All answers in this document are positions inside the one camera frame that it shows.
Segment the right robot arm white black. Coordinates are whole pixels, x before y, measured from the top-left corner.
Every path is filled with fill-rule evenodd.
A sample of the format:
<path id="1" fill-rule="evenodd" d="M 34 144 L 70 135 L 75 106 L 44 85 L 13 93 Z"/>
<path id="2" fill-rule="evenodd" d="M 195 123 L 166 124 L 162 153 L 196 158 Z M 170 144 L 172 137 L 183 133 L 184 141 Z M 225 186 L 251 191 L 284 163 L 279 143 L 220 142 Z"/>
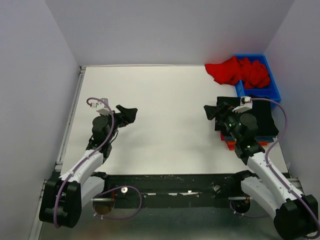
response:
<path id="1" fill-rule="evenodd" d="M 230 183 L 230 191 L 253 198 L 272 218 L 278 235 L 284 240 L 320 236 L 318 202 L 305 195 L 277 169 L 269 152 L 256 140 L 256 118 L 247 111 L 253 107 L 250 97 L 243 97 L 237 107 L 227 103 L 205 105 L 208 120 L 221 122 L 235 141 L 235 154 L 254 171 L 255 176 L 242 176 Z"/>

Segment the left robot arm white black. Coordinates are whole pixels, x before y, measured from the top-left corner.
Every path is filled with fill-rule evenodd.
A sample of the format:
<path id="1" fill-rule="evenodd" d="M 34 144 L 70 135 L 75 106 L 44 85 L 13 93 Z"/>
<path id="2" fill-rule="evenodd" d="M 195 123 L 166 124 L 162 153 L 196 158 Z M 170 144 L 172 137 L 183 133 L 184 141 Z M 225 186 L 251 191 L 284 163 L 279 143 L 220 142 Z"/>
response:
<path id="1" fill-rule="evenodd" d="M 112 139 L 119 128 L 134 123 L 137 108 L 117 105 L 118 112 L 95 103 L 98 116 L 92 121 L 92 135 L 84 155 L 66 173 L 52 176 L 46 181 L 39 220 L 56 227 L 73 228 L 79 221 L 82 208 L 96 195 L 107 197 L 111 185 L 96 172 L 103 165 L 112 150 Z"/>

